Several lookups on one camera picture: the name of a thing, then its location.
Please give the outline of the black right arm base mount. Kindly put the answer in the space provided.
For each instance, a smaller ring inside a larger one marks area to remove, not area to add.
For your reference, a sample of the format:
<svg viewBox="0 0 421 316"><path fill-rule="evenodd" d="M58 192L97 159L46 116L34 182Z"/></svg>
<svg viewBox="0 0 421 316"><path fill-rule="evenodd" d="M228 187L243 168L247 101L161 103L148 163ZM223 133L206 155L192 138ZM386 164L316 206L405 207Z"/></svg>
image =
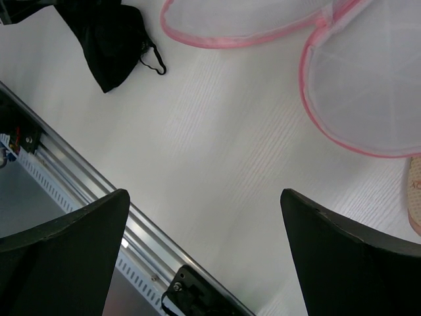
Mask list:
<svg viewBox="0 0 421 316"><path fill-rule="evenodd" d="M233 303L189 265L180 267L168 290L161 296L162 310L167 315L177 315L164 304L166 298L187 316L243 315Z"/></svg>

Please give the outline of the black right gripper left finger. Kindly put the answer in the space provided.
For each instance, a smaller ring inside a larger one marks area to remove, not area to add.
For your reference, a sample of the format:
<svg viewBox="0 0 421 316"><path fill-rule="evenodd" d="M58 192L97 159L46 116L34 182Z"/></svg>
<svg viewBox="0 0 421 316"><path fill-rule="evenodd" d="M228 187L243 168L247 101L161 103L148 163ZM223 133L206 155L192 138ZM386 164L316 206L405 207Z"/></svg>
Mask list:
<svg viewBox="0 0 421 316"><path fill-rule="evenodd" d="M118 189L1 239L2 315L102 315L130 208Z"/></svg>

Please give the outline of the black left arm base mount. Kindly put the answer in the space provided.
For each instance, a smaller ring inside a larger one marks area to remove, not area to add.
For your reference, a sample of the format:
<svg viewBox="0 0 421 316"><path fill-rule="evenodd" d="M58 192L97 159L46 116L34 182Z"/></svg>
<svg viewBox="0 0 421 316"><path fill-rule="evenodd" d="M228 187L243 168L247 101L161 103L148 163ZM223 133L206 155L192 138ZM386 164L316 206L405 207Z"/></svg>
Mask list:
<svg viewBox="0 0 421 316"><path fill-rule="evenodd" d="M43 129L5 92L1 92L1 134L9 137L8 147L19 154L23 149L34 154Z"/></svg>

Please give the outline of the black lace bra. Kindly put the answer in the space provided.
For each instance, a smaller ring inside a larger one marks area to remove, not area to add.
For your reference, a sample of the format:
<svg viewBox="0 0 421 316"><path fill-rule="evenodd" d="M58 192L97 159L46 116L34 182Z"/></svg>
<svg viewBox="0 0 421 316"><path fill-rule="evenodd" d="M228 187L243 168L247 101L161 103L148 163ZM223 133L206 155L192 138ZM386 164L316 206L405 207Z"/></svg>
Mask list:
<svg viewBox="0 0 421 316"><path fill-rule="evenodd" d="M119 87L140 63L166 74L138 8L121 1L63 1L55 8L82 46L103 93Z"/></svg>

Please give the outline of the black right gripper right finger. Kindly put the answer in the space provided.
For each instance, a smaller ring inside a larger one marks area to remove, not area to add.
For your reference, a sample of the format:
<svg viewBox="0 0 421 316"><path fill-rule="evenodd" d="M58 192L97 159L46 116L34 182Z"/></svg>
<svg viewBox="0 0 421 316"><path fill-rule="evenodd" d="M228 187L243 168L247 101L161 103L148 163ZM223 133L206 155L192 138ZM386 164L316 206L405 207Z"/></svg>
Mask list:
<svg viewBox="0 0 421 316"><path fill-rule="evenodd" d="M280 206L309 315L420 314L420 244L292 189L283 190Z"/></svg>

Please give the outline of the white mesh pink-trimmed laundry bag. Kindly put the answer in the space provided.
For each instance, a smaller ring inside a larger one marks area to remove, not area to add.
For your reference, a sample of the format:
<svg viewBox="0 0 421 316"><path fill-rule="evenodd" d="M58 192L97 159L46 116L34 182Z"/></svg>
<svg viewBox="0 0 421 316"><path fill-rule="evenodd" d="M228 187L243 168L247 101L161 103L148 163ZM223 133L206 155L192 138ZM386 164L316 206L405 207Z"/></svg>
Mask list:
<svg viewBox="0 0 421 316"><path fill-rule="evenodd" d="M166 1L160 22L168 37L205 49L312 26L299 89L314 125L357 153L420 154L419 1Z"/></svg>

